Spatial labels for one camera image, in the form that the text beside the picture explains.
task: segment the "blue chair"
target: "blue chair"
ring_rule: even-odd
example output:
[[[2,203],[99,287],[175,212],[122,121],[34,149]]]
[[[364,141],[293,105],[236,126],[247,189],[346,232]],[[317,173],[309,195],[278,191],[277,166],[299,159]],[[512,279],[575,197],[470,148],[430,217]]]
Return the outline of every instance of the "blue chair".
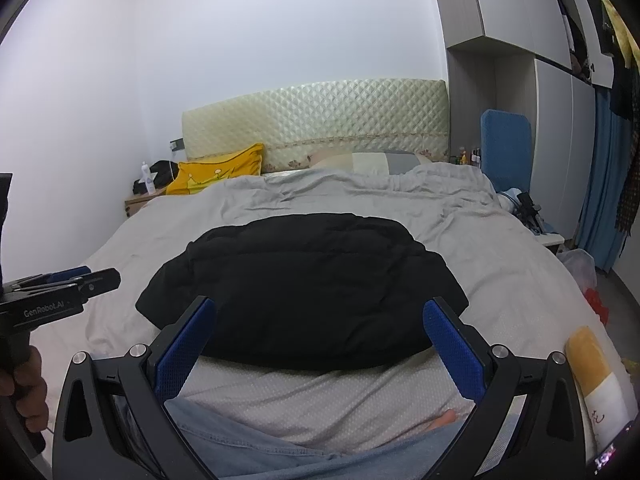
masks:
[[[531,184],[531,124],[524,115],[487,110],[480,117],[481,169],[496,192]]]

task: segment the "brown and white plush pillow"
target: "brown and white plush pillow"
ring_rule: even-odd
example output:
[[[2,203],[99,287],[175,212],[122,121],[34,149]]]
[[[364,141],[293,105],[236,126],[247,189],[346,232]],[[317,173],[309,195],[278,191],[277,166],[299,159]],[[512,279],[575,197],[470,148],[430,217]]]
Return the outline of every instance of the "brown and white plush pillow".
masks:
[[[327,149],[309,156],[312,168],[332,168],[367,175],[395,175],[406,173],[430,160],[411,152],[358,152]]]

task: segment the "headboard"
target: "headboard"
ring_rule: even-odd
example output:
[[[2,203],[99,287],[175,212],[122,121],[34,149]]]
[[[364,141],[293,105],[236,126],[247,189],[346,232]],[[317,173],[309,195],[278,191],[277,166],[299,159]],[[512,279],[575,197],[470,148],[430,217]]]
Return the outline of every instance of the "headboard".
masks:
[[[182,135],[189,160],[262,142],[265,173],[307,168],[309,154],[334,147],[447,160],[449,99],[442,80],[310,83],[184,112]]]

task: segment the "silver bolt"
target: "silver bolt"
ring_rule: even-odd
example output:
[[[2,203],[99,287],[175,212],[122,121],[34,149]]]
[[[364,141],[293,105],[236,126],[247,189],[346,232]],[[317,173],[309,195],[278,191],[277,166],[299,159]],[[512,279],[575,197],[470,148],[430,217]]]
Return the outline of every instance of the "silver bolt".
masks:
[[[77,354],[75,354],[73,356],[73,358],[71,360],[75,364],[79,365],[80,363],[84,362],[85,359],[86,359],[86,353],[85,352],[78,352]]]
[[[556,364],[563,365],[566,362],[566,357],[562,352],[553,352],[551,358],[554,360]]]
[[[507,350],[507,347],[502,346],[502,345],[496,345],[493,348],[491,348],[491,352],[500,359],[504,359],[505,357],[507,357],[507,355],[509,355],[509,351]]]
[[[137,345],[133,345],[129,349],[129,355],[132,356],[132,357],[140,357],[145,352],[146,352],[146,345],[143,345],[142,343],[138,343]]]

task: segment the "wrinkled bedding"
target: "wrinkled bedding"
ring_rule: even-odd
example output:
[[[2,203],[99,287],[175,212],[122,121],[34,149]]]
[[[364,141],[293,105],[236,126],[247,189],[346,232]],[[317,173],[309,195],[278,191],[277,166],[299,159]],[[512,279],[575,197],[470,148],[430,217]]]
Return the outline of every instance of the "wrinkled bedding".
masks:
[[[438,162],[392,176],[316,169],[246,176],[195,196],[154,199],[86,261],[94,270],[117,268],[120,288],[92,299],[83,314],[33,333],[49,384],[50,427],[76,351],[119,356],[156,336],[158,330],[134,304],[156,270],[189,241],[217,226],[310,212],[353,212],[405,225],[444,257],[464,289],[470,304],[463,322],[516,355],[546,358],[562,350],[576,328],[588,325],[620,381],[629,413],[637,412],[619,355],[562,263],[500,208],[480,171]],[[287,277],[274,286],[286,294]],[[299,301],[304,308],[305,297]],[[340,452],[415,434],[446,408],[466,414],[473,407],[433,349],[391,367],[322,375],[200,358],[180,396],[267,434]]]

